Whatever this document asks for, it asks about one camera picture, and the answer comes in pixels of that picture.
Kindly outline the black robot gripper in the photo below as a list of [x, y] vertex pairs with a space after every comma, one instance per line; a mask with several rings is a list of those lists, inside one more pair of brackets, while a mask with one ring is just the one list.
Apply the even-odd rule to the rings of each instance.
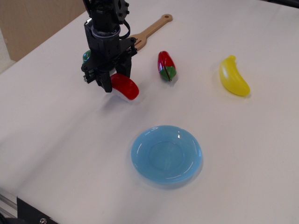
[[95, 29], [93, 19], [85, 24], [85, 34], [91, 51], [86, 63], [82, 64], [84, 81], [88, 84], [96, 81], [105, 92], [112, 92], [110, 72], [116, 70], [126, 77], [131, 75], [132, 57], [137, 54], [135, 38], [121, 39], [120, 26], [112, 32], [102, 32]]

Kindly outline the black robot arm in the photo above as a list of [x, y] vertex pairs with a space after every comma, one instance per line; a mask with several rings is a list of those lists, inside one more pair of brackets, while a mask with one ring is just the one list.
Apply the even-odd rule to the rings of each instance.
[[131, 58], [137, 54], [136, 39], [130, 32], [120, 36], [121, 25], [130, 29], [125, 20], [129, 4], [124, 0], [85, 0], [84, 5], [90, 17], [84, 24], [89, 46], [81, 66], [84, 80], [96, 81], [105, 92], [111, 92], [110, 72], [130, 77]]

